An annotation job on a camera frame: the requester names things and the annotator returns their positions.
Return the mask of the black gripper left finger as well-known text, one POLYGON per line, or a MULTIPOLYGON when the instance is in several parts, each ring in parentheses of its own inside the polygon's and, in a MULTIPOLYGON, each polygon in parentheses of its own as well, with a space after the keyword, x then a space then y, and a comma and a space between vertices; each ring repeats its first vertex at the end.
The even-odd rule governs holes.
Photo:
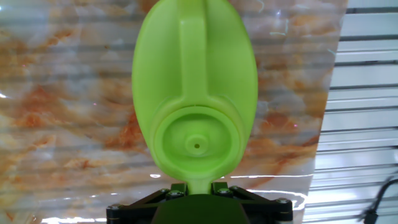
POLYGON ((172 184, 171 188, 160 189, 130 205, 112 204, 106 208, 107 224, 139 223, 152 220, 159 206, 168 200, 188 195, 186 183, 172 184))

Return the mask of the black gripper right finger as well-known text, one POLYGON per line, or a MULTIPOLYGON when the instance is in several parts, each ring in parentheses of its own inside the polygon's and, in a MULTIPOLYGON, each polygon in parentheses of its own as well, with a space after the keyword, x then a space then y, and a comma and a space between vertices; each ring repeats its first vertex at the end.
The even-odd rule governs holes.
POLYGON ((213 182, 211 193, 237 201, 250 223, 293 224, 292 201, 287 198, 269 200, 226 182, 213 182))

